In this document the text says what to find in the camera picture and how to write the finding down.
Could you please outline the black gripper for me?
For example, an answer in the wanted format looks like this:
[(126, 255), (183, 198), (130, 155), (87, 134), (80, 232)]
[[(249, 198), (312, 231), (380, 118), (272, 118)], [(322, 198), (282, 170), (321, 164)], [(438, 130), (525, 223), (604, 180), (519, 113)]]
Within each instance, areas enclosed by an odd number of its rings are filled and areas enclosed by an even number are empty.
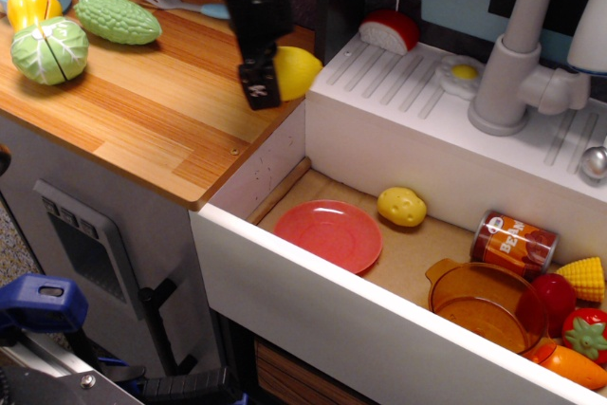
[(274, 64), (279, 39), (294, 30), (290, 0), (224, 0), (243, 63), (238, 73), (252, 110), (279, 107), (280, 90)]

